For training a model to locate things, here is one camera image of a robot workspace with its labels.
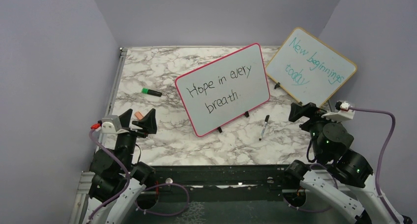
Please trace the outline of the white whiteboard marker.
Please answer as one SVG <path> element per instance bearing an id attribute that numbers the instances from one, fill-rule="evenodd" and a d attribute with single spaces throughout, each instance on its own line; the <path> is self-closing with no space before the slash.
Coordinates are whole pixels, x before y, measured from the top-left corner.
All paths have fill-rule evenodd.
<path id="1" fill-rule="evenodd" d="M 267 123 L 263 123 L 262 130 L 261 130 L 261 133 L 260 133 L 260 136 L 259 136 L 259 141 L 261 141 L 263 139 L 263 136 L 265 134 L 265 130 L 266 130 L 267 124 L 268 124 L 268 122 Z"/>

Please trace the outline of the red framed whiteboard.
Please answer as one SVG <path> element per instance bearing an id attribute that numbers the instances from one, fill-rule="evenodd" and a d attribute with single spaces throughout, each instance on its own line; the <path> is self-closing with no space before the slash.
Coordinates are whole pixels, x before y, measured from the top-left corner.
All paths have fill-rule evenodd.
<path id="1" fill-rule="evenodd" d="M 258 43 L 180 75 L 175 79 L 175 86 L 198 137 L 215 131 L 270 99 Z"/>

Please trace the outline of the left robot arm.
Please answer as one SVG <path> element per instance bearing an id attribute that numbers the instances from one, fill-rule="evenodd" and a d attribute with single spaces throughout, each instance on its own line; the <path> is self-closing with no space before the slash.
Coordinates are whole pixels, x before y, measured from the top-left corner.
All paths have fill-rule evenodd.
<path id="1" fill-rule="evenodd" d="M 89 137 L 99 149 L 90 166 L 85 224 L 120 224 L 139 194 L 154 185 L 155 169 L 132 159 L 137 138 L 157 132 L 156 110 L 136 121 L 130 120 L 132 113 L 108 115 L 91 127 Z"/>

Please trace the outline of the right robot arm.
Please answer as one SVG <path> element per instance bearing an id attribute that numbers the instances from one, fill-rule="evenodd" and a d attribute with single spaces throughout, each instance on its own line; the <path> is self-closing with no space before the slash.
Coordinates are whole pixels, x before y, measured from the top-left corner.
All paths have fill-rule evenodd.
<path id="1" fill-rule="evenodd" d="M 308 149 L 313 150 L 314 158 L 309 165 L 293 161 L 284 171 L 284 183 L 290 188 L 306 188 L 338 210 L 351 224 L 411 224 L 413 220 L 394 209 L 380 186 L 382 158 L 395 128 L 395 116 L 387 111 L 353 107 L 347 101 L 338 101 L 335 108 L 335 112 L 327 112 L 314 103 L 291 103 L 290 122 L 308 118 L 300 129 L 310 134 Z M 354 137 L 342 124 L 353 119 L 357 111 L 386 114 L 391 118 L 391 128 L 376 169 L 350 148 Z M 344 184 L 355 197 L 325 185 L 324 179 L 311 168 L 314 164 L 324 166 L 332 178 Z"/>

